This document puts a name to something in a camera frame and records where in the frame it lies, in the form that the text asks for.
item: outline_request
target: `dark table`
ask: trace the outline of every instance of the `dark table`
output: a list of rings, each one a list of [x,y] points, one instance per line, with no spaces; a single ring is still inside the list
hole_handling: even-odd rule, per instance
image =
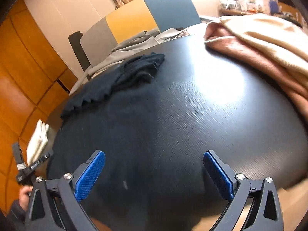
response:
[[[226,205],[203,169],[203,153],[209,149],[235,172],[251,179],[271,176],[277,187],[306,175],[304,122],[274,81],[206,49],[200,36],[142,53],[152,51],[164,53],[165,61],[152,85],[155,118],[140,117],[143,129],[123,119],[129,103],[117,102],[116,93],[108,110],[119,112],[114,124],[127,128],[127,136],[113,133],[113,126],[92,128],[89,121],[107,121],[107,104],[69,119],[56,136],[50,179],[73,172],[97,147],[106,154],[105,168],[82,203],[90,216],[113,231],[191,230],[202,216],[218,214]],[[62,107],[48,119],[50,147]],[[139,117],[137,110],[134,117]],[[104,136],[107,130],[113,136]]]

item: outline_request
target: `blue gripper pad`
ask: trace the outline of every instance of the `blue gripper pad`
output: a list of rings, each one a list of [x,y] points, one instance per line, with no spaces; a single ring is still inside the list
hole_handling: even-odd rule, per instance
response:
[[[78,180],[75,183],[74,194],[78,202],[87,198],[98,176],[100,175],[105,165],[104,152],[99,151],[94,158],[91,156],[90,159],[86,163],[83,163],[82,165],[87,163],[89,163],[87,165],[87,168],[84,170],[83,174],[78,178]]]
[[[210,152],[204,153],[203,164],[221,197],[225,200],[232,200],[234,197],[233,184]]]

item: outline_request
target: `beige blanket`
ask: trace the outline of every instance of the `beige blanket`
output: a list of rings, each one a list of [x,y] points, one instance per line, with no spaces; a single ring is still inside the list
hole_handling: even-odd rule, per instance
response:
[[[272,77],[308,121],[308,36],[298,26],[265,14],[225,16],[208,24],[204,38]]]

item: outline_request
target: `metal screw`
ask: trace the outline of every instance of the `metal screw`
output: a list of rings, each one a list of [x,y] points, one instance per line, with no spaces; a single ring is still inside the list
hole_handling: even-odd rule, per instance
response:
[[[64,175],[64,179],[65,180],[69,180],[70,178],[72,178],[72,174],[71,173],[67,173]]]
[[[245,179],[245,175],[244,174],[238,174],[236,176],[239,180],[244,180]]]
[[[36,182],[41,182],[42,180],[43,180],[43,178],[41,176],[36,177],[36,179],[35,179]]]
[[[267,181],[268,183],[272,183],[272,182],[273,182],[273,179],[272,179],[271,177],[267,177],[267,178],[266,178],[266,181]]]

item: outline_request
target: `white cloth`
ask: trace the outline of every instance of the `white cloth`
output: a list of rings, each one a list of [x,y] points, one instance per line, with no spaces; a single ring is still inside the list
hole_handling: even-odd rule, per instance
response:
[[[38,160],[41,153],[48,142],[47,132],[49,130],[49,125],[38,120],[36,128],[31,136],[27,147],[27,163],[30,166],[31,163]]]

